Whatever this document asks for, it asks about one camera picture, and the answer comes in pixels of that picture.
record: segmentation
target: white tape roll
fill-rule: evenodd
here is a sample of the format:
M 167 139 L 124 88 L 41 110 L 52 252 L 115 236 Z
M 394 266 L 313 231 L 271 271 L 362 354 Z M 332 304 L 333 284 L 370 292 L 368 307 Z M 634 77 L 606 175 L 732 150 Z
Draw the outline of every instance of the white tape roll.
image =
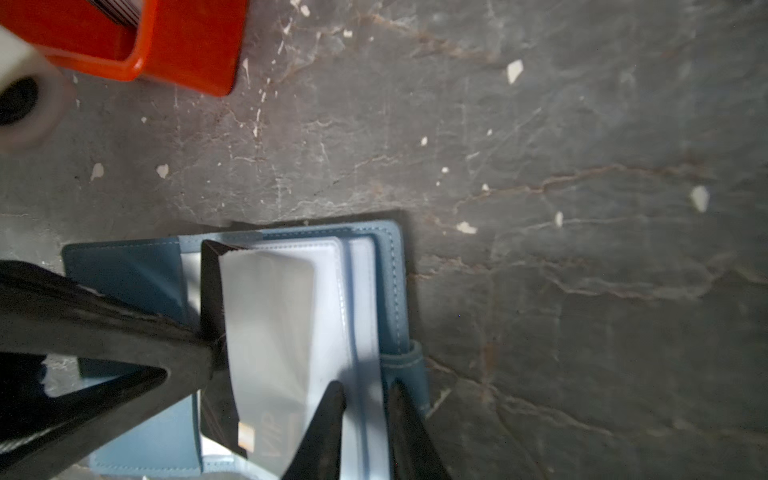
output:
M 0 27 L 0 151 L 40 142 L 74 103 L 74 87 L 34 47 Z

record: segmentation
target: orange container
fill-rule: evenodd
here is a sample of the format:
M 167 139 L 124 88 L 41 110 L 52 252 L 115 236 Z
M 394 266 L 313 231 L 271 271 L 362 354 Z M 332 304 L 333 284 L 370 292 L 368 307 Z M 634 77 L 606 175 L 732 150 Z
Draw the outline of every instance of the orange container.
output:
M 53 64 L 114 80 L 139 75 L 217 97 L 237 72 L 247 0 L 144 0 L 138 28 L 87 0 L 0 0 L 0 25 Z

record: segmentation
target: blue wallet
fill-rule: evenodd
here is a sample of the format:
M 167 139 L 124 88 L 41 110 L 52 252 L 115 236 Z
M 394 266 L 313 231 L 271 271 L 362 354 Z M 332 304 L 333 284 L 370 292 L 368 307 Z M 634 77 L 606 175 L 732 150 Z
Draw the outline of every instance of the blue wallet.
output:
M 376 246 L 379 349 L 385 391 L 399 379 L 415 407 L 429 409 L 429 387 L 421 346 L 409 338 L 402 234 L 391 220 L 291 227 L 249 232 L 207 233 L 156 240 L 81 243 L 61 252 L 68 277 L 143 310 L 164 315 L 192 329 L 182 253 L 200 251 L 203 240 L 248 247 L 260 240 L 311 237 L 368 237 Z M 86 382 L 121 374 L 121 367 L 81 362 Z M 102 475 L 197 476 L 208 471 L 239 471 L 242 462 L 209 462 L 200 455 L 197 398 L 191 396 L 147 420 L 91 454 L 91 470 Z

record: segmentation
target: gray table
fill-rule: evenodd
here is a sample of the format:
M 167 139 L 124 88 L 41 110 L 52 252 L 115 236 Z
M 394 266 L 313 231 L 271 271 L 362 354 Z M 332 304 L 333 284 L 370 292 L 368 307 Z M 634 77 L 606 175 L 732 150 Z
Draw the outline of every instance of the gray table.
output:
M 78 74 L 2 256 L 389 211 L 456 478 L 764 478 L 766 3 L 307 6 L 227 98 Z

